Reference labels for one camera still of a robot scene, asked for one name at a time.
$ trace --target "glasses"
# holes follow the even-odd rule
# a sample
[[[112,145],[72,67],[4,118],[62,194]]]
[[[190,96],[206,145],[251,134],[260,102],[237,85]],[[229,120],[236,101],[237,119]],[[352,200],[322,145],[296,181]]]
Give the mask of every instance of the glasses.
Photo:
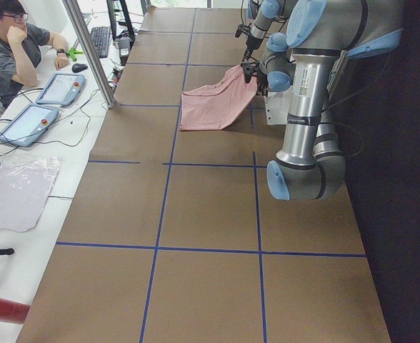
[[[14,16],[10,16],[8,14],[3,14],[3,16],[8,16],[10,18],[13,18],[13,20],[15,21],[15,23],[17,24],[21,24],[21,22],[24,20],[26,21],[28,18],[28,14],[27,13],[23,13],[23,14],[15,14]]]

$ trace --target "white desk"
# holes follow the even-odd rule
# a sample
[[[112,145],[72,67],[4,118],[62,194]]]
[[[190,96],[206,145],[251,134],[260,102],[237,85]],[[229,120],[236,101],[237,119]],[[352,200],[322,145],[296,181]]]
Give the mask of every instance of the white desk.
[[[97,14],[90,21],[89,26],[102,26],[104,25],[103,23],[106,23],[106,20],[107,16]],[[71,25],[67,26],[62,34],[67,38],[70,46],[75,42],[76,34]],[[38,87],[43,87],[49,77],[56,71],[54,69],[56,52],[53,49],[46,48],[42,56],[42,62],[37,68],[39,75]],[[85,55],[77,55],[77,59],[78,63],[87,64]],[[118,50],[111,47],[109,58],[101,59],[107,76],[110,75],[111,70],[115,66],[113,61],[119,63],[119,57]],[[71,72],[71,65],[61,71]],[[82,74],[86,77],[86,84],[79,98],[71,107],[61,111],[58,120],[78,109],[88,100],[91,93],[98,89],[90,69],[83,71]],[[26,95],[30,100],[34,101],[39,92],[27,93]],[[5,111],[2,119],[13,119],[28,103],[29,100],[24,96],[17,97]],[[84,138],[77,146],[69,147],[61,143],[35,144],[29,148],[18,148],[16,151],[0,157],[0,161],[8,159],[11,155],[57,156],[61,159],[61,171],[51,191],[51,195],[73,197],[88,161],[89,152],[96,141],[106,114],[106,106],[100,92],[84,107],[84,110],[91,118],[91,121],[89,122],[87,133],[84,134]],[[69,118],[53,125],[39,141],[59,140],[67,144],[75,144],[82,137],[88,120],[87,116],[77,111]],[[0,129],[5,126],[6,123],[0,123]],[[6,144],[0,145],[0,155],[11,149],[12,147]],[[7,247],[15,249],[15,253],[11,256],[0,256],[1,298],[26,304],[32,303],[70,205],[71,200],[69,199],[48,198],[35,229],[22,234],[0,231],[0,249]],[[21,327],[21,325],[17,324],[0,322],[0,343],[14,343],[21,331]]]

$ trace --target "man's hand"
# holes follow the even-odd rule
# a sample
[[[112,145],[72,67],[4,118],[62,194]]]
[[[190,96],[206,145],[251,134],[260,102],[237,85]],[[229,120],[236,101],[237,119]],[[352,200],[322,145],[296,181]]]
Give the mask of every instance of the man's hand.
[[[66,54],[58,54],[58,56],[54,60],[54,67],[56,68],[56,70],[60,70],[65,66],[68,66],[69,64],[69,58]]]
[[[17,28],[16,26],[10,26],[7,32],[7,39],[10,44],[21,44],[23,40],[27,38],[26,32]]]

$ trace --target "man's arm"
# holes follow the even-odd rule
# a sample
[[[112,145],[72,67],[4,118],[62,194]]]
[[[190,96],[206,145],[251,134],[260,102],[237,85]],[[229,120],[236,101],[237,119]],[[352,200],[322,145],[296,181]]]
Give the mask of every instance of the man's arm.
[[[67,51],[69,48],[67,40],[62,35],[57,34],[56,32],[50,32],[50,39],[48,40],[48,45],[51,45],[56,50],[63,49],[64,51]],[[64,68],[68,65],[69,58],[65,53],[61,53],[56,56],[56,59],[54,60],[54,66],[56,67],[56,70],[60,70],[61,68]]]
[[[27,35],[24,31],[15,26],[10,26],[7,39],[9,40],[16,65],[16,73],[12,76],[12,79],[25,86],[34,87],[38,83],[37,72],[21,45],[26,37]]]

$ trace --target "green object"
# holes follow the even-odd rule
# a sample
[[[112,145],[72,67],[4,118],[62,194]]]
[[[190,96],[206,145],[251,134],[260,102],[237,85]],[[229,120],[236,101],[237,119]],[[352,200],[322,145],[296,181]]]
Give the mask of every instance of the green object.
[[[76,56],[75,55],[82,55],[82,54],[84,54],[84,52],[77,51],[74,47],[72,47],[72,48],[70,48],[70,50],[68,50],[66,52],[66,54],[67,54],[67,56],[69,56],[72,59],[72,61],[75,62],[76,61]]]

